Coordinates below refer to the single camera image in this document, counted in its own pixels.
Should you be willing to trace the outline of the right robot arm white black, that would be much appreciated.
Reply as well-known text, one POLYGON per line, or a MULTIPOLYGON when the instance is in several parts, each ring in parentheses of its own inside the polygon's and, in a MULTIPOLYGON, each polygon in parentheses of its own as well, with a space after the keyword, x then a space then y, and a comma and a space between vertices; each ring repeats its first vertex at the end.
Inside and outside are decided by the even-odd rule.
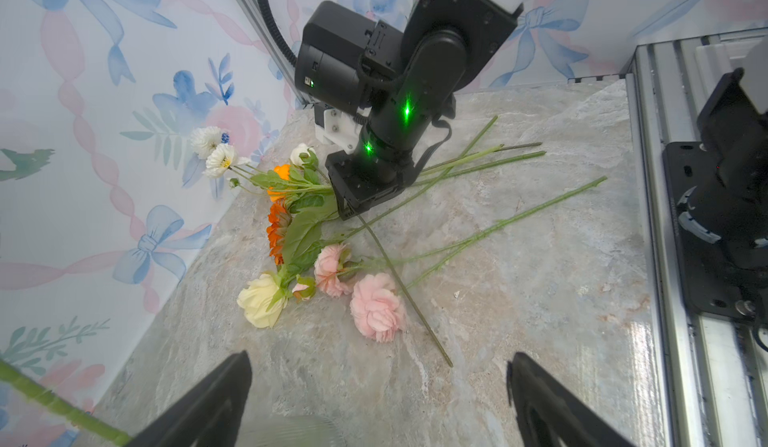
POLYGON ((455 92, 480 73, 516 29, 526 0, 416 0, 404 31, 324 2, 324 41, 304 82, 316 97, 361 120, 355 144, 325 166, 346 220, 400 195, 439 148, 413 151, 429 126, 451 129, 455 92))

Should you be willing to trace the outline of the large orange poppy stem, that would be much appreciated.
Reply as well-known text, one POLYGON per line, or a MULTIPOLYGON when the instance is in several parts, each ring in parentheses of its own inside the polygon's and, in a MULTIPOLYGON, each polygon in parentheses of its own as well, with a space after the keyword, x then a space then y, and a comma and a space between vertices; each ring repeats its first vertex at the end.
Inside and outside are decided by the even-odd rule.
POLYGON ((133 440, 126 432, 75 407, 4 360, 1 361, 1 381, 9 384, 27 400, 38 404, 47 412, 63 417, 76 427, 95 434, 115 446, 127 446, 133 440))

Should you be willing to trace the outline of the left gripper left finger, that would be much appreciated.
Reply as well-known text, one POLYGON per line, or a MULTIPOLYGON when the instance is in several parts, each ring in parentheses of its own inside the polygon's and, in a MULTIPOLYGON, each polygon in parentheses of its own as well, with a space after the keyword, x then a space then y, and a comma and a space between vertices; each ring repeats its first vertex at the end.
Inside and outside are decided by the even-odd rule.
POLYGON ((233 446, 252 382, 248 354, 228 356, 161 416, 131 446, 233 446))

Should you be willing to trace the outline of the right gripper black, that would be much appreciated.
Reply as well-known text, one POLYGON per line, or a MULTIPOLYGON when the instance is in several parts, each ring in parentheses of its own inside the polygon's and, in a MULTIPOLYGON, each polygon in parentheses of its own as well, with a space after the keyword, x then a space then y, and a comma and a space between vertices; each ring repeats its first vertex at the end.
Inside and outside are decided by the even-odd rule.
POLYGON ((468 47, 453 28, 438 29, 417 45, 399 88, 372 109, 353 153, 333 153, 326 168, 338 214, 349 219, 398 195, 417 180, 442 141, 417 160, 413 151, 429 125, 452 135, 454 89, 464 74, 468 47))

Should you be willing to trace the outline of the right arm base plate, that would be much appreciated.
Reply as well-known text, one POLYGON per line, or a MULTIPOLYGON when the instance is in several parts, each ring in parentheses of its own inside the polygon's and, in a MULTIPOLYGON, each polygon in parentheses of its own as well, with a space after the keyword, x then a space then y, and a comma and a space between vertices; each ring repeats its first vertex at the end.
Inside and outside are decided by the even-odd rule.
POLYGON ((767 324, 767 115, 724 74, 697 118, 698 141, 664 148, 684 303, 695 314, 767 324))

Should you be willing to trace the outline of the small pink carnation stem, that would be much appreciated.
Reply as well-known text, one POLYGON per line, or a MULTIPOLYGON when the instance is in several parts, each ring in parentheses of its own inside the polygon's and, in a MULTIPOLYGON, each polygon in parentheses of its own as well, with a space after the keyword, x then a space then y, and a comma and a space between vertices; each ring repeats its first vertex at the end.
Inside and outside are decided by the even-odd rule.
POLYGON ((392 273, 374 272, 366 274, 359 280, 355 275, 374 267, 388 267, 386 258, 375 258, 368 261, 353 261, 350 259, 350 249, 342 244, 323 247, 315 261, 313 274, 308 279, 297 277, 297 283, 291 294, 296 299, 309 299, 317 291, 330 297, 350 295, 356 304, 394 304, 400 301, 400 294, 405 294, 410 288, 419 285, 433 273, 440 270, 449 260, 470 246, 485 238, 486 234, 478 233, 447 247, 434 249, 425 254, 403 259, 392 259, 394 267, 405 265, 416 260, 444 254, 441 260, 419 274, 408 284, 401 284, 392 273))

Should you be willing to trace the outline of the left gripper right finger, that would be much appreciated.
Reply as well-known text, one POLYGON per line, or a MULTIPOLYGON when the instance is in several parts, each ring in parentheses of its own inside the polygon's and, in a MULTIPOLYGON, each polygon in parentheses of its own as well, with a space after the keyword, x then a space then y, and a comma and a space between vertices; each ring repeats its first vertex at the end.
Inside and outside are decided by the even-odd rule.
POLYGON ((631 444, 524 352, 507 362, 506 390, 526 446, 631 444))

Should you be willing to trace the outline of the pink carnation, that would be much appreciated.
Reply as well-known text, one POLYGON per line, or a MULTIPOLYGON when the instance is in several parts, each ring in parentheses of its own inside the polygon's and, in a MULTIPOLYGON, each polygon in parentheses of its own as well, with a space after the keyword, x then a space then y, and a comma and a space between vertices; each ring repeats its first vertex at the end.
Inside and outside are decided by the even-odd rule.
POLYGON ((404 286, 401 286, 397 279, 389 273, 366 275, 354 285, 350 301, 350 312, 356 328, 367 339, 378 343, 392 342, 396 333, 405 329, 407 314, 405 291, 408 288, 416 287, 420 282, 440 270, 450 260, 463 253, 469 247, 486 239, 491 234, 595 188, 607 179, 607 176, 601 176, 530 209, 519 212, 512 217, 499 220, 491 226, 448 247, 436 249, 434 252, 425 254, 425 257, 440 253, 445 253, 445 256, 404 286))

